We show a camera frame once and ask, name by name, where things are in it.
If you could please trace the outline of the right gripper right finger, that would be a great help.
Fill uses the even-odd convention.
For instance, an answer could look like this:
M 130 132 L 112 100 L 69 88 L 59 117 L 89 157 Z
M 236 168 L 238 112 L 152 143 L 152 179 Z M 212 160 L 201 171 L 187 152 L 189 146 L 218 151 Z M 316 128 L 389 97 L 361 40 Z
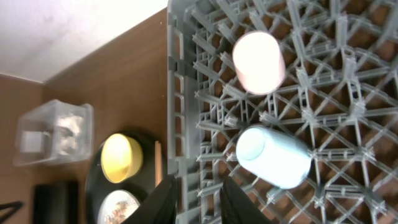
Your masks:
M 220 204 L 222 224 L 271 223 L 231 177 L 223 181 Z

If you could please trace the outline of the blue plastic cup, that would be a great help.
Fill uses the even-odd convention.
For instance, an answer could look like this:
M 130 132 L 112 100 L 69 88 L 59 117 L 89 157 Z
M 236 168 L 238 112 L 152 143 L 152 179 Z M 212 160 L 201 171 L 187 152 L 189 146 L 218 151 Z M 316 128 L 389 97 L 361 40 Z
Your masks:
M 295 188 L 307 178 L 308 150 L 301 140 L 260 125 L 245 129 L 236 143 L 239 165 L 280 189 Z

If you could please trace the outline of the pink plastic cup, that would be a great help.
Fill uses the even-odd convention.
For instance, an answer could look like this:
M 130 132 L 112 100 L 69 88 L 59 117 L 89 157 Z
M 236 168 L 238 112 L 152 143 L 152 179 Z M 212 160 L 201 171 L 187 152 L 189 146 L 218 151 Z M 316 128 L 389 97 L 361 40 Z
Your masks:
M 285 62 L 277 40 L 267 32 L 252 31 L 235 43 L 234 69 L 242 87 L 253 95 L 266 95 L 285 80 Z

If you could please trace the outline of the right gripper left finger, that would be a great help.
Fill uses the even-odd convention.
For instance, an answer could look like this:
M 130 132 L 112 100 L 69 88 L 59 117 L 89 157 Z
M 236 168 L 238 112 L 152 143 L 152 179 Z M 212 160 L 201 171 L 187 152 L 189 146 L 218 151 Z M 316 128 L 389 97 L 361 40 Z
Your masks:
M 174 224 L 177 215 L 178 183 L 174 175 L 163 178 L 143 204 L 122 224 Z

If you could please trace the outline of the white tissue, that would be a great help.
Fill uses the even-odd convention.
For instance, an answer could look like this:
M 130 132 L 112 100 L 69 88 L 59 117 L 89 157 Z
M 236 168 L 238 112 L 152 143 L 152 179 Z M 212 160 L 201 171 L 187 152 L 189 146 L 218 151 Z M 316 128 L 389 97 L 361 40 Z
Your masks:
M 61 116 L 57 121 L 60 129 L 60 140 L 58 142 L 59 154 L 70 156 L 76 154 L 78 141 L 82 133 L 83 118 L 75 114 Z

